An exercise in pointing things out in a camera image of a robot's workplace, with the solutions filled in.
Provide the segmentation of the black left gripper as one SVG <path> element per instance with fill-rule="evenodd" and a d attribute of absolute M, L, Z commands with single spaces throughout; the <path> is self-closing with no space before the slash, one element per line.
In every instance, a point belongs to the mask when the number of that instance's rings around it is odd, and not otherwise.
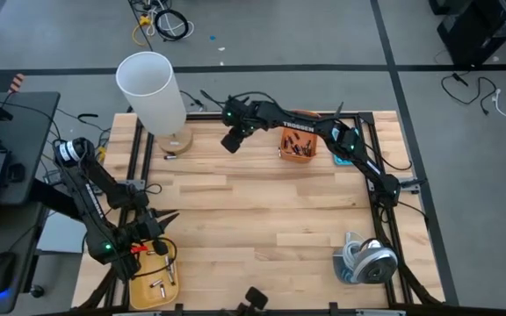
<path fill-rule="evenodd" d="M 138 214 L 135 219 L 126 224 L 126 230 L 132 242 L 152 240 L 152 246 L 157 255 L 166 255 L 169 249 L 160 236 L 164 234 L 168 225 L 177 218 L 177 210 L 156 210 L 148 208 Z M 159 223 L 156 219 L 166 217 Z"/>

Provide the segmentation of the orange plastic bin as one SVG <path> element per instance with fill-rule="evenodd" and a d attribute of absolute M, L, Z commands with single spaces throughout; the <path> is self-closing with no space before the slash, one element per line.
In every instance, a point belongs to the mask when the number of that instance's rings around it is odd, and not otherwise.
<path fill-rule="evenodd" d="M 300 140 L 296 140 L 293 133 L 296 132 L 300 136 Z M 288 139 L 288 148 L 283 148 L 285 139 Z M 305 146 L 307 142 L 311 140 L 311 156 L 306 155 Z M 316 156 L 318 136 L 313 133 L 311 127 L 306 127 L 304 124 L 285 122 L 283 132 L 281 134 L 279 147 L 281 150 L 281 159 L 289 162 L 297 163 L 308 163 Z M 298 153 L 298 147 L 303 151 L 303 155 L 294 154 L 292 146 L 296 147 Z"/>

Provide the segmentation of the yellow plastic bin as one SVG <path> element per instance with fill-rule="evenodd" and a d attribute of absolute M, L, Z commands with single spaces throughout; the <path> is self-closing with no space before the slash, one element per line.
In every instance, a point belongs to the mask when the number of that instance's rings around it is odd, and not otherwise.
<path fill-rule="evenodd" d="M 139 261 L 141 268 L 133 279 L 129 280 L 129 303 L 135 310 L 147 310 L 172 302 L 178 295 L 180 283 L 177 273 L 177 246 L 172 242 L 163 238 L 169 252 L 166 254 L 170 258 L 170 270 L 175 272 L 176 286 L 170 284 L 168 271 L 165 269 L 164 257 L 166 255 L 147 255 L 148 251 L 155 251 L 151 241 L 146 241 L 142 246 L 135 246 L 134 250 L 138 250 L 136 259 Z M 162 298 L 160 293 L 160 285 L 150 288 L 149 285 L 154 281 L 162 279 L 166 291 L 166 298 Z"/>

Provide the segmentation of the white lamp with wooden base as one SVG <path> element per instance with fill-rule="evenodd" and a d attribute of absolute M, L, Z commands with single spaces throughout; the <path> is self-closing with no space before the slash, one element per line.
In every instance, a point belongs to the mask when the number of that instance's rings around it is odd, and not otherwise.
<path fill-rule="evenodd" d="M 187 111 L 170 61 L 156 52 L 139 52 L 117 67 L 116 83 L 145 129 L 167 154 L 180 155 L 193 142 Z"/>

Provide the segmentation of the white box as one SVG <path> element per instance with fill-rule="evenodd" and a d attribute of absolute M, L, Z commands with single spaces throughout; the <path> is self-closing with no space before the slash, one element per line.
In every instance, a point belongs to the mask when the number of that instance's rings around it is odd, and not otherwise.
<path fill-rule="evenodd" d="M 37 249 L 47 252 L 81 254 L 87 233 L 85 225 L 61 213 L 51 211 L 43 226 Z"/>

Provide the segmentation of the blue calculator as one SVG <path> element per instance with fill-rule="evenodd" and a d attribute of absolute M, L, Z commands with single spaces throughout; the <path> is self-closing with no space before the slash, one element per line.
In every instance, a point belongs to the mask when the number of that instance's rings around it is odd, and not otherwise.
<path fill-rule="evenodd" d="M 356 137 L 354 140 L 350 141 L 349 149 L 351 150 L 351 152 L 354 152 L 355 149 L 357 148 L 358 139 L 359 139 L 360 134 L 359 134 L 359 130 L 356 127 L 352 128 L 352 131 L 355 133 Z M 337 141 L 338 136 L 339 136 L 339 130 L 336 127 L 334 127 L 332 129 L 331 134 L 332 134 L 333 140 Z M 337 166 L 351 166 L 352 165 L 352 161 L 344 159 L 341 155 L 337 154 L 336 151 L 332 151 L 332 155 L 333 155 L 333 161 L 334 161 L 335 165 L 337 165 Z"/>

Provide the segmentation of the small black device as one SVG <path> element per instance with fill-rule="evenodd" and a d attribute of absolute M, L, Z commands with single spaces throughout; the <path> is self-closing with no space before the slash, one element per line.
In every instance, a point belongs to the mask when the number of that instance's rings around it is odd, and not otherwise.
<path fill-rule="evenodd" d="M 25 166 L 22 163 L 12 163 L 7 168 L 6 179 L 8 183 L 21 183 L 25 180 Z"/>

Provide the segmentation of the black desk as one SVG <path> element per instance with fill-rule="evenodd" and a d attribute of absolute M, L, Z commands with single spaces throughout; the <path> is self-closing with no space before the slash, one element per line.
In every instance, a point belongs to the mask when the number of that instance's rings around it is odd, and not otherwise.
<path fill-rule="evenodd" d="M 11 151 L 10 163 L 25 167 L 22 182 L 0 185 L 0 206 L 30 201 L 46 204 L 61 195 L 35 177 L 59 100 L 57 92 L 19 92 L 10 97 L 0 93 L 0 105 L 13 115 L 11 121 L 0 121 L 0 141 Z"/>

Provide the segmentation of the black computer mouse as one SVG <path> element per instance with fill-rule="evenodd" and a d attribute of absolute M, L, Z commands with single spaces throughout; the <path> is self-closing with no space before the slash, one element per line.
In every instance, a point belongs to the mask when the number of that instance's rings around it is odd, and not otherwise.
<path fill-rule="evenodd" d="M 11 286 L 17 256 L 11 251 L 0 253 L 0 293 Z"/>

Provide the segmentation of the orange black striped marker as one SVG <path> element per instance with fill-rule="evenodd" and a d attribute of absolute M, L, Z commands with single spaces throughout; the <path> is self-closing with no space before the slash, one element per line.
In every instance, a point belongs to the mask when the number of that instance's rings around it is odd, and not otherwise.
<path fill-rule="evenodd" d="M 18 93 L 20 91 L 20 88 L 21 88 L 21 85 L 22 85 L 24 79 L 25 79 L 25 76 L 23 74 L 20 74 L 20 73 L 15 74 L 11 80 L 11 84 L 8 89 L 8 92 L 11 94 Z"/>

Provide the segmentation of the black aluminium rig frame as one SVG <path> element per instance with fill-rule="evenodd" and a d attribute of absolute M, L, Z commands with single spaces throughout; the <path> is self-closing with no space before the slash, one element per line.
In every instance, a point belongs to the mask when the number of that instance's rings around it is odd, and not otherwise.
<path fill-rule="evenodd" d="M 279 130 L 259 131 L 230 154 L 226 127 L 214 116 L 187 120 L 191 149 L 168 160 L 139 154 L 136 172 L 155 186 L 150 204 L 177 209 L 167 234 L 177 244 L 177 296 L 161 315 L 235 308 L 248 289 L 272 313 L 385 308 L 402 301 L 399 278 L 383 285 L 343 284 L 331 256 L 345 235 L 368 238 L 376 219 L 354 167 L 340 167 L 323 145 L 308 163 L 278 156 Z"/>

